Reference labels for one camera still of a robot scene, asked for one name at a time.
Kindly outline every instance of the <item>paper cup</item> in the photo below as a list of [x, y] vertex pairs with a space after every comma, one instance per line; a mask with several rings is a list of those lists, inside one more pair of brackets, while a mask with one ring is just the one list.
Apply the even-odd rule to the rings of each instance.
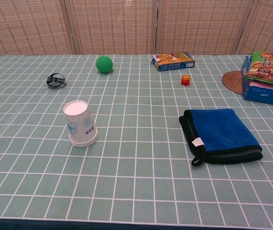
[[67, 103], [63, 112], [67, 119], [70, 142], [77, 147], [93, 144], [98, 138], [98, 130], [85, 101]]

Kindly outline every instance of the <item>round straw mat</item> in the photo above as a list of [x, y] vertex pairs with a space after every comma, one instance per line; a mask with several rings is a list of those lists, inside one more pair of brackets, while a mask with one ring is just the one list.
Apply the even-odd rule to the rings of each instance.
[[231, 71], [225, 73], [222, 78], [223, 84], [233, 92], [243, 94], [241, 71]]

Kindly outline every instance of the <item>woven bamboo screen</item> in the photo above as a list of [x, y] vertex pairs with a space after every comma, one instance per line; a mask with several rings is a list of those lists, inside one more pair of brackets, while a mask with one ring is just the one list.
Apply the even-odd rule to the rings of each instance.
[[254, 50], [273, 52], [273, 0], [259, 1], [246, 37], [241, 42], [241, 54], [250, 54]]
[[71, 45], [60, 1], [0, 0], [0, 54], [71, 54]]
[[231, 54], [250, 0], [163, 0], [157, 51]]
[[81, 54], [148, 54], [157, 0], [68, 0]]

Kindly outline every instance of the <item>black rubber band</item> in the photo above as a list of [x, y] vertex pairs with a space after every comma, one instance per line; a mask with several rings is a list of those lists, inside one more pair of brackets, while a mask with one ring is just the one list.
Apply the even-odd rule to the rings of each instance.
[[[55, 75], [61, 75], [63, 78], [57, 78], [57, 77], [54, 77]], [[62, 74], [60, 73], [53, 73], [51, 75], [49, 75], [47, 77], [47, 86], [50, 88], [50, 89], [55, 89], [55, 88], [59, 88], [61, 86], [65, 86], [65, 78]]]

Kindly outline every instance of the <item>folded towel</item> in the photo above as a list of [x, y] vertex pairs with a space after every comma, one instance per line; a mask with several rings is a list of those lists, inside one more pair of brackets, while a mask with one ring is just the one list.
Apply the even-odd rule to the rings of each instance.
[[193, 166], [260, 160], [262, 148], [232, 109], [191, 109], [179, 117]]

